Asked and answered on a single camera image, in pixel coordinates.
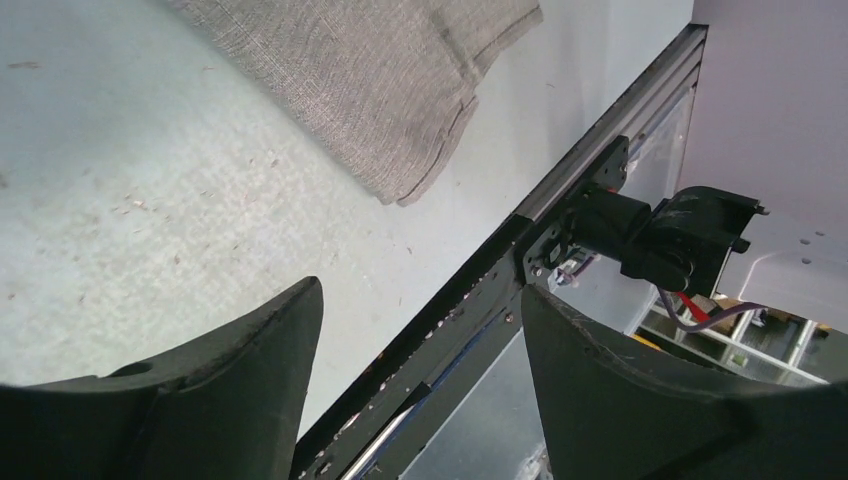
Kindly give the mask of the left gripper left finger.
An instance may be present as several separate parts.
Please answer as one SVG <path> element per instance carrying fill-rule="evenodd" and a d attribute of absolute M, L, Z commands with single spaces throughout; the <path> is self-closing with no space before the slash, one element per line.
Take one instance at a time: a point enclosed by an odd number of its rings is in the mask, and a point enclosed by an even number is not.
<path fill-rule="evenodd" d="M 306 277 L 105 377 L 1 389 L 5 479 L 285 479 L 324 310 Z"/>

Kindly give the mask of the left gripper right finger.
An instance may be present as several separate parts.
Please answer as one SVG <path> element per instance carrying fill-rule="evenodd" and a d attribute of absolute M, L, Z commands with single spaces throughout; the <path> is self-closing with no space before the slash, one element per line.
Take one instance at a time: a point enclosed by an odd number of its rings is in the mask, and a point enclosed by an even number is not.
<path fill-rule="evenodd" d="M 527 286 L 521 317 L 557 479 L 843 479 L 847 386 L 788 387 L 652 349 Z"/>

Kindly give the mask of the grey cloth napkin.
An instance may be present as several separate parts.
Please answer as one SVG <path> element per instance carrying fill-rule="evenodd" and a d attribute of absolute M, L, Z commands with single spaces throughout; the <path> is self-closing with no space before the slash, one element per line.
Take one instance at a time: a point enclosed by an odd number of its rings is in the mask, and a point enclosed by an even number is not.
<path fill-rule="evenodd" d="M 177 1 L 385 204 L 432 186 L 498 56 L 543 19 L 536 1 Z"/>

